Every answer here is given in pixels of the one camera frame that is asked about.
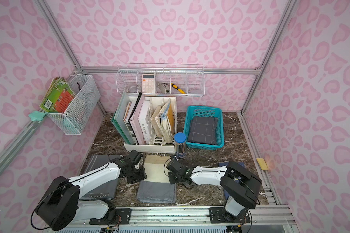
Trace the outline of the teal plastic basket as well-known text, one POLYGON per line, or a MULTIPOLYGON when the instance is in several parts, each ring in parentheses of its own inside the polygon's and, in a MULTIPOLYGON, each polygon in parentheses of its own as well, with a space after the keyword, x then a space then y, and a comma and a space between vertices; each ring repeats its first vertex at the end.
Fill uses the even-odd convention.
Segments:
POLYGON ((187 109, 187 114, 184 124, 184 134, 186 135, 186 144, 190 148, 203 149, 203 150, 216 150, 224 146, 224 129, 223 129, 223 113, 222 110, 216 107, 191 105, 187 109), (218 124, 216 129, 216 145, 207 145, 199 143, 191 143, 188 141, 188 134, 190 130, 191 120, 195 116, 200 117, 217 117, 218 124))

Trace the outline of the brown paper envelopes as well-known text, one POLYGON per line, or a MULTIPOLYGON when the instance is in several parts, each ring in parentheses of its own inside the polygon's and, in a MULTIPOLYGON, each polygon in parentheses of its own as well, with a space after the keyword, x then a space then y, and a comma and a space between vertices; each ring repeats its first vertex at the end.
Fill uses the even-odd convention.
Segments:
POLYGON ((161 137, 166 144, 173 142, 175 118, 170 99, 165 99, 161 105, 154 108, 150 121, 157 137, 161 137))

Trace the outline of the blue lid pencil jar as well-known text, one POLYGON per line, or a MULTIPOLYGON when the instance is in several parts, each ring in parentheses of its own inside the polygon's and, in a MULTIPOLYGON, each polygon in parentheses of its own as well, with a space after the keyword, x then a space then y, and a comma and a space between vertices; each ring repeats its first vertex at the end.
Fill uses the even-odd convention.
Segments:
POLYGON ((174 147, 176 158, 184 158, 186 155, 186 135, 184 133, 176 133, 174 135, 174 147))

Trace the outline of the beige cream grey pillowcase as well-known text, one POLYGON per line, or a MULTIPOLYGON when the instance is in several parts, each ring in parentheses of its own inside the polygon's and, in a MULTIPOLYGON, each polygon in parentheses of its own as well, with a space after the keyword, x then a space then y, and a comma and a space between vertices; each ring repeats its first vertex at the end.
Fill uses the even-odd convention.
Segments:
POLYGON ((165 167, 171 157, 147 155, 144 168, 147 178, 140 182, 137 199, 142 203, 172 204, 176 202, 176 185, 170 184, 165 167))

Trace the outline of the white file organiser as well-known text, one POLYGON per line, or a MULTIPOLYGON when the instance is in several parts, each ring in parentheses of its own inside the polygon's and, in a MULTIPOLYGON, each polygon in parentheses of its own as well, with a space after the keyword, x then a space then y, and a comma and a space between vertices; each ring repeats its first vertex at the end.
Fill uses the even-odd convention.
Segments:
MULTIPOLYGON (((153 107, 157 105, 163 106, 168 101, 171 102, 171 107, 173 110, 174 121, 175 121, 175 133, 178 132, 178 118, 177 118, 177 98, 176 97, 158 97, 158 96, 145 96, 145 100, 150 100, 153 107)), ((124 143, 124 147, 127 151, 136 150, 141 153, 162 153, 162 154, 174 154, 175 147, 174 142, 166 144, 162 137, 157 137, 156 135, 151 136, 150 144, 146 145, 129 145, 124 143)))

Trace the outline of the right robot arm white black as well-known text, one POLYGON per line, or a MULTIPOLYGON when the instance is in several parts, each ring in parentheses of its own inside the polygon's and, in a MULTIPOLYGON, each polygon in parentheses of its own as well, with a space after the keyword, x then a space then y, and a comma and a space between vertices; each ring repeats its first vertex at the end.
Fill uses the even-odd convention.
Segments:
POLYGON ((262 180, 245 167, 237 162, 218 168, 188 167, 171 158, 164 168, 168 169, 170 184, 181 183, 186 188, 215 185, 229 194, 224 207, 209 209, 211 223, 251 223, 250 210, 260 204, 258 196, 262 180))

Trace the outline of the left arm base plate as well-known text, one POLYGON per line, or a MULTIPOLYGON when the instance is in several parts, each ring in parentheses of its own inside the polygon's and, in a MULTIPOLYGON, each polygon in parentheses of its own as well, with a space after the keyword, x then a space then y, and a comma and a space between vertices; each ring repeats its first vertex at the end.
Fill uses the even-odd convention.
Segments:
POLYGON ((127 225, 131 218, 131 208, 110 208, 102 218, 92 218, 90 225, 127 225))

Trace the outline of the mint green clip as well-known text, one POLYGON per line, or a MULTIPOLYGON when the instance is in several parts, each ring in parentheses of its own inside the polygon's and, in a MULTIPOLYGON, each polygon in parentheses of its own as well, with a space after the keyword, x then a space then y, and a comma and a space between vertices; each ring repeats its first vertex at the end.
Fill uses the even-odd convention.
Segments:
POLYGON ((34 111, 28 115, 31 121, 43 121, 48 112, 34 111))

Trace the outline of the clear dome in shelf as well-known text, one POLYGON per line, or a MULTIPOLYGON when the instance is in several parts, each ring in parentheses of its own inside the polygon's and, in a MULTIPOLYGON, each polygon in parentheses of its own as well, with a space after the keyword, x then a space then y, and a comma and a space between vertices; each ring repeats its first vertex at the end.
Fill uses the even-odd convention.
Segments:
POLYGON ((138 93, 137 85, 131 85, 126 90, 127 93, 138 93))

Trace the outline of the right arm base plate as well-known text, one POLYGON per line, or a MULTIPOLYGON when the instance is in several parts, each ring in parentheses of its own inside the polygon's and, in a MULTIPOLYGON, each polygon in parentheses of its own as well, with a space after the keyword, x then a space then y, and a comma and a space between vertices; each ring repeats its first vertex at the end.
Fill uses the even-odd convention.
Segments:
POLYGON ((209 208, 209 218, 212 224, 236 223, 243 225, 251 223, 249 210, 247 208, 244 208, 239 215, 233 216, 223 207, 211 207, 209 208))

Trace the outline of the white mesh wall basket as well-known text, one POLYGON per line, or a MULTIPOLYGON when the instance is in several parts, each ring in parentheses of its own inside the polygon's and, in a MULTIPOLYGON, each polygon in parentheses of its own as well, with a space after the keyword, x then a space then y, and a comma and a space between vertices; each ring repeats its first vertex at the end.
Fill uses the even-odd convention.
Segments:
POLYGON ((76 96, 63 113, 49 113, 48 117, 66 135, 81 135, 101 95, 91 75, 76 75, 69 87, 76 96))

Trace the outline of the yellow utility knife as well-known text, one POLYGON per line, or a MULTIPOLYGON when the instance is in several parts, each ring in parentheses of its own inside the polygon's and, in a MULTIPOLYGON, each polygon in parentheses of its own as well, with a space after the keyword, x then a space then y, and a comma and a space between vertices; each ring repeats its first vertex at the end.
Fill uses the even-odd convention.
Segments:
POLYGON ((171 86, 176 89, 177 91, 179 91, 181 94, 186 94, 185 91, 183 91, 180 87, 178 87, 177 85, 175 85, 174 83, 171 83, 171 86))

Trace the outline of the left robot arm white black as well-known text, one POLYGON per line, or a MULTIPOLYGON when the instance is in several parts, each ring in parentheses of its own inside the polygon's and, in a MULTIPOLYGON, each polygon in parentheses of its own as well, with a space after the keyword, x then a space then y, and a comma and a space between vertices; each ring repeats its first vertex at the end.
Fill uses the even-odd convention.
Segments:
POLYGON ((84 175, 55 178, 32 214, 38 215, 53 231, 60 231, 70 223, 82 220, 88 220, 91 225, 119 225, 123 218, 111 201, 84 201, 82 197, 119 178, 126 178, 129 184, 145 180, 145 168, 139 165, 142 157, 141 153, 132 150, 129 155, 114 158, 84 175))

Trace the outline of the green folder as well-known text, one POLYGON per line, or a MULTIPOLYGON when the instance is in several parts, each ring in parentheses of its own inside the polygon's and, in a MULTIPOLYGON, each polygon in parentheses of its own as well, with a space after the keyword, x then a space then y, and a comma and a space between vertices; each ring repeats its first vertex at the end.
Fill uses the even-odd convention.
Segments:
POLYGON ((114 125, 116 130, 120 133, 121 137, 124 139, 125 143, 128 145, 136 145, 135 139, 132 137, 125 121, 124 116, 126 112, 126 107, 130 103, 130 99, 126 92, 122 94, 121 100, 117 107, 114 116, 111 119, 111 123, 114 125))

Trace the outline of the pink calculator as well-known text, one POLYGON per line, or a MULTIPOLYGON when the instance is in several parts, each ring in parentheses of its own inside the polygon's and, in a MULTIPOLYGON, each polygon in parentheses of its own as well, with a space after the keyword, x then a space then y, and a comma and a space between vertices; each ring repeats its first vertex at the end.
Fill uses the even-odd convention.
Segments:
POLYGON ((142 75, 142 92, 155 93, 155 75, 154 74, 142 75))

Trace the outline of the yellow sticky note pad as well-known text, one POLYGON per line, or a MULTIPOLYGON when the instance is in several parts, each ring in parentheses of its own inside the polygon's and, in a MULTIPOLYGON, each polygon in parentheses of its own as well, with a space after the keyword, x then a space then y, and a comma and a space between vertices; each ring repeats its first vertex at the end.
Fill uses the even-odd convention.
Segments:
POLYGON ((257 158, 257 163, 261 170, 268 170, 268 165, 263 158, 257 158))

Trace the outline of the grey stapler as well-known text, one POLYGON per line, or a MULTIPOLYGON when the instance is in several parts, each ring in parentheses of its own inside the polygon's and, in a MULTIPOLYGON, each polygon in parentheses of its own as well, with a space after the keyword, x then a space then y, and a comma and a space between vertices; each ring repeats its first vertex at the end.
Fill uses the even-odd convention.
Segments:
POLYGON ((163 94, 170 94, 170 86, 168 83, 158 83, 158 88, 163 94))

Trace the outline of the dark grey checked pillowcase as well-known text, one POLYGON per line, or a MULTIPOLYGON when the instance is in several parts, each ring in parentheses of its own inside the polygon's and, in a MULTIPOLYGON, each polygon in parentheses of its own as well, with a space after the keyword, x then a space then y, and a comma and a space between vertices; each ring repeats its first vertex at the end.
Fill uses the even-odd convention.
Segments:
POLYGON ((188 141, 191 143, 216 145, 217 117, 195 116, 191 120, 188 141))

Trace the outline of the green red booklet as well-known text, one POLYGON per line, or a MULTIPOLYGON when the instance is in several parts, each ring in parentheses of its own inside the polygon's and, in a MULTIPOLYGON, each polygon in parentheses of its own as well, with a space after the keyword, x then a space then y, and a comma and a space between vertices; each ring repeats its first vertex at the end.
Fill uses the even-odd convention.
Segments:
POLYGON ((51 85, 44 96, 40 108, 48 113, 65 113, 76 94, 70 88, 68 82, 61 77, 52 80, 51 85))

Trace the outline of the pink white book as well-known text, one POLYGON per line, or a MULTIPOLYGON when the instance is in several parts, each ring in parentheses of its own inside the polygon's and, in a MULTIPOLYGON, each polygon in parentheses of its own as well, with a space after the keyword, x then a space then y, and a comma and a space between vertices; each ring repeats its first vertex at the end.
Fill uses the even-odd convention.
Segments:
POLYGON ((149 144, 151 137, 150 100, 140 92, 133 111, 129 117, 129 124, 139 145, 149 144))

